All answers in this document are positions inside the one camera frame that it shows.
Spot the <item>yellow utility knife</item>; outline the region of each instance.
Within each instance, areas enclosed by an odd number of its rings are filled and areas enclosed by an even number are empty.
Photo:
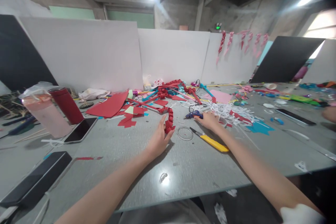
[[[228,148],[226,148],[224,145],[221,145],[220,143],[216,142],[215,140],[211,139],[207,135],[202,135],[201,133],[197,132],[193,128],[189,127],[192,132],[194,132],[196,135],[198,135],[200,138],[202,138],[205,142],[210,144],[215,149],[219,150],[220,152],[228,152],[230,151]]]

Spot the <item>black board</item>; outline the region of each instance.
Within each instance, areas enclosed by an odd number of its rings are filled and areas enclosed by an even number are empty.
[[[324,40],[278,36],[250,82],[291,81]]]
[[[25,90],[39,81],[57,85],[42,57],[12,15],[0,15],[0,81]]]

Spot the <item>white cup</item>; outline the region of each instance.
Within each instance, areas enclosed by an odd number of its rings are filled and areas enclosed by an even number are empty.
[[[274,83],[265,83],[265,84],[264,84],[264,87],[265,87],[265,88],[268,88],[268,89],[271,89],[271,90],[276,89],[276,88],[277,88],[276,86],[277,86],[277,85],[274,84]]]

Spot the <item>phone screen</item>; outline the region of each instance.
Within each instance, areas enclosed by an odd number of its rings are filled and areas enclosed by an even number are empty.
[[[303,117],[301,117],[299,115],[296,115],[296,114],[294,114],[292,112],[289,112],[288,110],[280,108],[280,109],[277,109],[277,111],[279,111],[279,112],[281,112],[281,113],[283,113],[283,114],[285,114],[285,115],[287,115],[289,117],[292,117],[292,118],[294,118],[296,120],[299,120],[299,121],[301,121],[301,122],[303,122],[305,124],[308,124],[310,126],[316,125],[316,123],[314,123],[312,121],[309,121],[308,119],[305,119],[305,118],[303,118]]]
[[[95,123],[97,118],[86,118],[84,119],[71,134],[66,138],[64,142],[76,142],[83,139],[91,126]]]

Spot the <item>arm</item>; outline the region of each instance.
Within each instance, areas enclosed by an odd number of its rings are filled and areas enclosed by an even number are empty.
[[[322,116],[332,123],[336,123],[336,107],[327,107],[322,112]]]
[[[282,207],[295,208],[297,204],[306,205],[321,211],[285,176],[255,156],[243,143],[237,141],[218,122],[212,112],[204,113],[203,119],[195,117],[204,127],[212,130],[227,145],[244,172],[258,187],[262,194],[280,213]]]
[[[106,223],[137,176],[166,149],[174,131],[164,136],[165,118],[166,115],[161,118],[144,151],[85,194],[55,224]]]

